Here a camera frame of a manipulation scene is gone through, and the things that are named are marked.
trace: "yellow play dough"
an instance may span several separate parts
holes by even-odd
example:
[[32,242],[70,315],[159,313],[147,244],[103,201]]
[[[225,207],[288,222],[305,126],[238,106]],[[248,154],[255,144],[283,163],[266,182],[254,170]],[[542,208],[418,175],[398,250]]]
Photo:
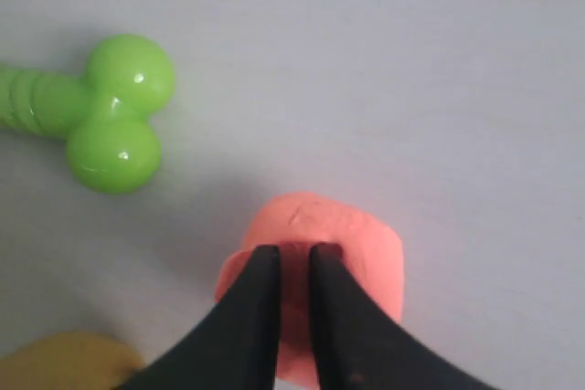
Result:
[[0,389],[112,390],[143,367],[125,344],[88,332],[60,333],[0,360]]

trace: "white surface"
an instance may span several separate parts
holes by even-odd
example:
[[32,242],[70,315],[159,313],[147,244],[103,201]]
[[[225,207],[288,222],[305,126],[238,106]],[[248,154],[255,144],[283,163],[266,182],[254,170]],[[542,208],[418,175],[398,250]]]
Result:
[[0,353],[112,333],[151,359],[271,196],[402,236],[405,326],[505,390],[585,388],[583,0],[0,0],[2,59],[77,71],[113,32],[174,57],[165,163],[125,197],[0,134]]

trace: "play dough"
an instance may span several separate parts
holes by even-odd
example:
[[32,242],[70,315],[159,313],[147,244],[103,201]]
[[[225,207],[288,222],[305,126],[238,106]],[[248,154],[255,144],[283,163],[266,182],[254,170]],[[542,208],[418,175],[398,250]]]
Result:
[[0,389],[112,390],[143,366],[122,343],[86,332],[61,333],[0,360]]
[[269,202],[252,221],[241,251],[224,263],[216,299],[238,277],[258,245],[282,246],[282,331],[277,375],[319,388],[308,322],[307,261],[311,246],[337,244],[356,281],[378,306],[400,320],[404,268],[400,238],[372,215],[315,194],[290,194]]

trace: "pink play dough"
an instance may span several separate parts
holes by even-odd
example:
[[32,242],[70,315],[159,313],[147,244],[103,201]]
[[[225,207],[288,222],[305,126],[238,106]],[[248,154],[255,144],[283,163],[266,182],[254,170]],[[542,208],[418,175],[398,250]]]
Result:
[[318,389],[307,319],[307,257],[312,245],[339,244],[343,261],[371,299],[399,321],[404,268],[402,243],[372,215],[315,194],[283,195],[270,201],[252,221],[242,250],[224,263],[216,299],[225,294],[258,245],[282,246],[282,332],[277,375]]

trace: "green plastic toy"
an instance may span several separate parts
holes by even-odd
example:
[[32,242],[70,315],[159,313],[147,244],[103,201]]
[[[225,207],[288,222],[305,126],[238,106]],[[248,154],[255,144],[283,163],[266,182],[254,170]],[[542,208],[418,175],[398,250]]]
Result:
[[62,139],[86,186],[132,192],[158,168],[148,119],[174,90],[173,63],[155,42],[118,35],[93,49],[80,78],[0,66],[0,127]]

